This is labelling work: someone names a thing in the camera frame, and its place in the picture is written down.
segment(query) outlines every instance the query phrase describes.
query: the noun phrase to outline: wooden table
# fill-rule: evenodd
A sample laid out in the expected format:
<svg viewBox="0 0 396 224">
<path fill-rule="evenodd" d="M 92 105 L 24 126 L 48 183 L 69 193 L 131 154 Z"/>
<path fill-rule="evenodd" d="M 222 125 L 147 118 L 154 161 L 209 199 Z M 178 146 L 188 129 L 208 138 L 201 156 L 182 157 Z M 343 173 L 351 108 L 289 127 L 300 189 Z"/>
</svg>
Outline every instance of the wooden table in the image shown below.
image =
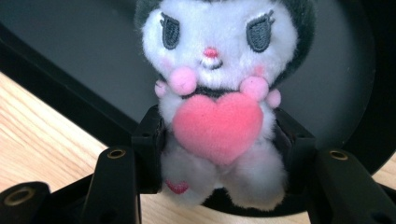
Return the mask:
<svg viewBox="0 0 396 224">
<path fill-rule="evenodd" d="M 93 172 L 106 146 L 0 73 L 0 191 L 26 181 L 60 189 Z M 396 189 L 396 156 L 375 174 Z M 142 195 L 143 223 L 309 223 L 288 217 L 237 217 L 199 206 L 178 207 L 162 195 Z"/>
</svg>

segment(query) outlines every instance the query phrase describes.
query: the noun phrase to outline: stuffed animal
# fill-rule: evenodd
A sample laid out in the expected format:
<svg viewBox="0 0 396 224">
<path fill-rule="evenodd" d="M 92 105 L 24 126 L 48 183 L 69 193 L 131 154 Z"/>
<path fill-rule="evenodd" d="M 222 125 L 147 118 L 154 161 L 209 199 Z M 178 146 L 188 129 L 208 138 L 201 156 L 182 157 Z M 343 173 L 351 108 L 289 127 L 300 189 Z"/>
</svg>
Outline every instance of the stuffed animal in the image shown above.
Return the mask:
<svg viewBox="0 0 396 224">
<path fill-rule="evenodd" d="M 160 73 L 163 193 L 198 205 L 226 188 L 237 206 L 274 209 L 288 185 L 276 84 L 308 52 L 313 0 L 141 0 L 135 21 Z"/>
</svg>

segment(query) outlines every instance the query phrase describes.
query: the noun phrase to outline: white plush body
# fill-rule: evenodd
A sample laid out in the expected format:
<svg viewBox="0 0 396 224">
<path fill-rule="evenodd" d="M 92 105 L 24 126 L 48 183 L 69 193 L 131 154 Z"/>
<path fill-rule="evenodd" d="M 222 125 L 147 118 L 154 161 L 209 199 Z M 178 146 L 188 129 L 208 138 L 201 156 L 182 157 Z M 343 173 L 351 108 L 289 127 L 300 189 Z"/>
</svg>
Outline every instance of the white plush body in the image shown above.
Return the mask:
<svg viewBox="0 0 396 224">
<path fill-rule="evenodd" d="M 174 49 L 163 45 L 163 14 L 179 21 L 180 36 Z M 256 52 L 247 42 L 247 24 L 264 14 L 273 20 L 271 40 L 264 52 Z M 224 187 L 238 206 L 274 209 L 285 195 L 287 174 L 272 143 L 275 115 L 274 105 L 268 100 L 268 86 L 286 68 L 296 48 L 297 33 L 289 12 L 271 0 L 163 0 L 160 8 L 149 14 L 143 34 L 146 56 L 168 82 L 161 82 L 157 92 L 169 131 L 162 154 L 163 193 L 178 203 L 197 205 L 214 188 Z M 216 57 L 203 54 L 208 48 L 216 49 Z M 194 155 L 174 137 L 175 114 L 188 100 L 169 83 L 180 67 L 188 67 L 195 74 L 194 81 L 186 81 L 189 87 L 192 83 L 212 90 L 240 91 L 241 84 L 250 77 L 265 80 L 267 90 L 255 98 L 263 113 L 260 134 L 231 163 L 216 164 Z"/>
</svg>

